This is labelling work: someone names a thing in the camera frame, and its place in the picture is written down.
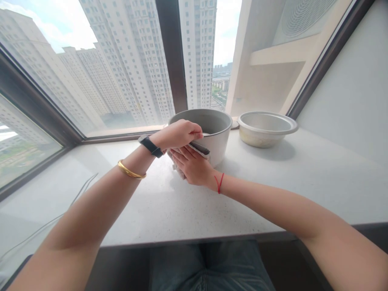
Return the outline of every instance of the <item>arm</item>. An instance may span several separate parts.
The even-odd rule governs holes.
[[[173,152],[188,182],[217,191],[222,173],[190,147]],[[221,193],[298,236],[335,290],[388,290],[388,255],[343,219],[290,191],[224,175]]]
[[[165,150],[202,137],[199,125],[179,120],[150,139]],[[154,159],[140,145],[122,163],[144,175]],[[84,290],[103,238],[139,183],[117,166],[106,173],[58,221],[10,290]]]

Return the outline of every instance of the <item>wrist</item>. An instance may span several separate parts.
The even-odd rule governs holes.
[[[153,142],[154,145],[160,148],[162,152],[168,149],[168,146],[166,145],[166,140],[163,137],[163,133],[161,133],[160,131],[151,135],[150,140]]]
[[[207,175],[207,179],[205,181],[204,186],[209,188],[212,191],[218,192],[218,185],[217,185],[217,180],[215,177],[217,177],[218,181],[221,180],[222,173],[213,169],[210,171],[210,173]]]

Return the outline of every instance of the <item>glass pane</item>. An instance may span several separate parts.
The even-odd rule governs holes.
[[[61,148],[0,94],[0,188]]]
[[[154,1],[0,3],[2,44],[87,137],[175,114]]]
[[[240,8],[241,0],[179,0],[189,109],[225,111]]]
[[[189,108],[286,114],[351,2],[179,0]]]

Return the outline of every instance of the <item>white countertop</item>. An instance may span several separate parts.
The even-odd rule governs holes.
[[[137,141],[122,141],[77,147],[2,201],[0,256],[66,211],[88,178],[99,173],[96,182],[137,146]],[[350,224],[388,221],[387,168],[303,129],[272,149],[250,147],[232,131],[226,157],[217,168],[299,193]],[[0,271],[12,274],[50,229],[7,256]],[[152,164],[102,246],[280,231],[249,208],[181,180],[165,156]]]

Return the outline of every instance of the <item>rag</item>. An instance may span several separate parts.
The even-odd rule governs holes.
[[[195,143],[195,142],[189,143],[188,146],[191,147],[193,150],[195,150],[197,153],[199,153],[203,158],[207,159],[210,162],[210,151],[207,148],[205,148],[204,146],[202,146],[198,143]],[[176,151],[177,153],[181,154],[181,151],[179,150],[179,148],[174,148],[173,150]],[[173,154],[170,152],[170,150],[167,152],[167,154],[172,159],[172,161],[174,163],[173,170],[177,170],[179,176],[183,180],[186,179],[186,176],[183,173],[183,171],[180,168],[178,168],[178,165],[173,160]]]

